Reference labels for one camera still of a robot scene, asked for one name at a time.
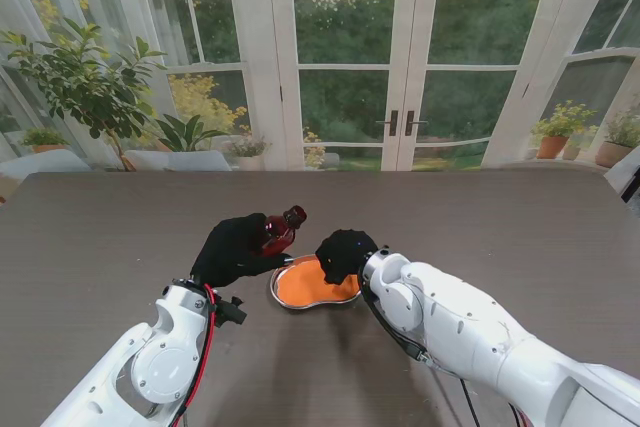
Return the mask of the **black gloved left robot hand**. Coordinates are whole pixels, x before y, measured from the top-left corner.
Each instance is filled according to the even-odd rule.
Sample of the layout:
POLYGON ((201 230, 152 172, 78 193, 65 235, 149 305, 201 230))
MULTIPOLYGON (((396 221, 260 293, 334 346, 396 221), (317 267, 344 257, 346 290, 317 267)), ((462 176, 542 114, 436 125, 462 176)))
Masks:
POLYGON ((266 215, 252 213, 219 222, 209 233, 190 277, 198 285, 226 287, 242 277, 254 277, 289 265, 285 253, 257 254, 257 234, 264 232, 266 215))

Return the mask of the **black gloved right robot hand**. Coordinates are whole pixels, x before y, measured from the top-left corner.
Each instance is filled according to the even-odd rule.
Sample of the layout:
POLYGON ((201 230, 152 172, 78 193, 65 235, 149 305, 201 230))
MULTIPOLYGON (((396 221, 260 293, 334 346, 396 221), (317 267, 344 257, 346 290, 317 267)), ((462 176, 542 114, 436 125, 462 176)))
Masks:
POLYGON ((364 231, 336 230, 322 241, 315 256, 320 262, 324 281, 340 285, 348 276, 356 275, 376 251, 377 244, 364 231))

